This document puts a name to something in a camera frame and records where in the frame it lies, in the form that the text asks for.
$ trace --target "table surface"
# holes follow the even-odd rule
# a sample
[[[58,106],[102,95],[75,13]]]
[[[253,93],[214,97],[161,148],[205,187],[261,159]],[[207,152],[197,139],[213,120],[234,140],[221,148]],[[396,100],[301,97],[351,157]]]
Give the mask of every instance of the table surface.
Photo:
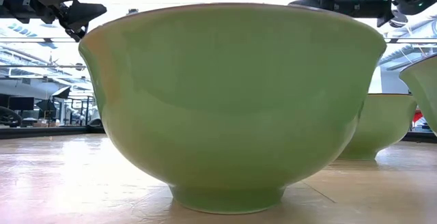
[[[0,140],[0,223],[437,223],[437,145],[400,142],[376,162],[336,160],[282,204],[205,214],[172,200],[105,135]]]

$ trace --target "white wall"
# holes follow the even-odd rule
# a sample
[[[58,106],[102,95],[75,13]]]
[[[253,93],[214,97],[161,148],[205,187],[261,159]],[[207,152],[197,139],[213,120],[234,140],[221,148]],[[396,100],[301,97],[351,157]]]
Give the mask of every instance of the white wall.
[[[381,67],[376,67],[371,77],[371,83],[369,87],[370,94],[380,94],[382,93],[382,82],[381,82]]]
[[[21,80],[0,80],[0,94],[48,99],[59,88],[59,84],[43,83],[37,79],[32,79],[30,85],[24,84]]]
[[[385,94],[407,94],[408,86],[399,79],[398,71],[381,71],[382,92]]]

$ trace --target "red object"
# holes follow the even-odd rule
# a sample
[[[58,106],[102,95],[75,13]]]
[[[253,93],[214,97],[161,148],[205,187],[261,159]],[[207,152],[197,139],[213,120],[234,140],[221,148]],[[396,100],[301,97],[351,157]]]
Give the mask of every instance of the red object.
[[[412,121],[415,123],[417,122],[419,119],[421,119],[423,117],[422,112],[416,112],[414,114],[414,118],[412,119]]]

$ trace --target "bowl base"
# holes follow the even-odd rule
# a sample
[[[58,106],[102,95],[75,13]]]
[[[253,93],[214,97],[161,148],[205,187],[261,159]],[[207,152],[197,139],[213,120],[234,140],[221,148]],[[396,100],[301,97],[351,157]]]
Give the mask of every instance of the bowl base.
[[[281,202],[285,188],[202,189],[171,186],[173,198],[185,208],[211,214],[250,214]]]
[[[375,160],[377,152],[342,153],[338,159],[342,160]]]

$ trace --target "ceiling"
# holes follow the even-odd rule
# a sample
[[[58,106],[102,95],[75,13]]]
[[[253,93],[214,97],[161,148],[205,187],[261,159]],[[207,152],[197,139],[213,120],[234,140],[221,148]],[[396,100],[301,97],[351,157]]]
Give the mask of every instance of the ceiling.
[[[88,3],[102,3],[108,8],[108,12],[101,17],[93,20],[90,28],[93,29],[98,25],[106,23],[110,20],[125,16],[128,9],[139,9],[140,12],[155,10],[158,8],[166,8],[179,5],[188,5],[193,3],[213,3],[213,2],[253,2],[253,3],[271,3],[279,5],[287,5],[294,0],[83,0]],[[377,30],[385,38],[426,38],[437,39],[437,5],[428,8],[421,14],[409,16],[409,23],[400,29],[391,27],[389,24],[384,25]],[[376,19],[357,19],[363,23],[376,26]],[[54,63],[61,65],[74,65],[83,63],[79,56],[76,43],[55,43],[54,45],[36,44],[36,43],[20,43],[20,42],[4,42],[5,38],[21,38],[25,37],[20,31],[26,29],[32,31],[38,37],[42,38],[57,38],[58,40],[65,39],[67,35],[64,30],[55,23],[53,26],[42,24],[40,20],[32,20],[28,25],[20,25],[15,20],[0,20],[0,37],[3,39],[4,45],[15,48],[18,51],[23,51],[29,55],[33,55],[38,59],[44,60],[46,63]],[[437,53],[437,41],[427,44],[388,44],[387,51],[382,57],[381,67],[384,70],[400,71],[406,64],[417,61],[428,54]],[[89,78],[86,71],[78,72],[75,69],[65,70],[67,74],[85,76]]]

